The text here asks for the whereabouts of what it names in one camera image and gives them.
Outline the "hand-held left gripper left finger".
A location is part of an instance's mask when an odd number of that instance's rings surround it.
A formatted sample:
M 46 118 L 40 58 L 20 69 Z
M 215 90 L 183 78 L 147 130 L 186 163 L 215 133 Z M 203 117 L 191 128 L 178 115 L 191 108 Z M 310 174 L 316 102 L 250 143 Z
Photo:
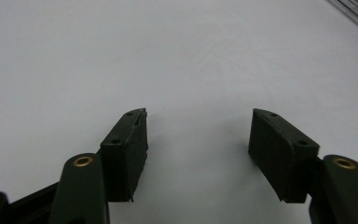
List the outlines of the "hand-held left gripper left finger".
M 100 144 L 109 202 L 132 202 L 147 159 L 147 112 L 126 112 Z

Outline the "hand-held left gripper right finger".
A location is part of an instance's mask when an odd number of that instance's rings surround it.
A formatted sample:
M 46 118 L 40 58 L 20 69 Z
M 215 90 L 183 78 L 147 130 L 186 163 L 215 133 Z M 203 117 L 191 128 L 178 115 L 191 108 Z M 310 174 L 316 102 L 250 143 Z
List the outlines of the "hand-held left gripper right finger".
M 306 201 L 307 172 L 319 147 L 280 115 L 253 109 L 248 153 L 281 201 Z

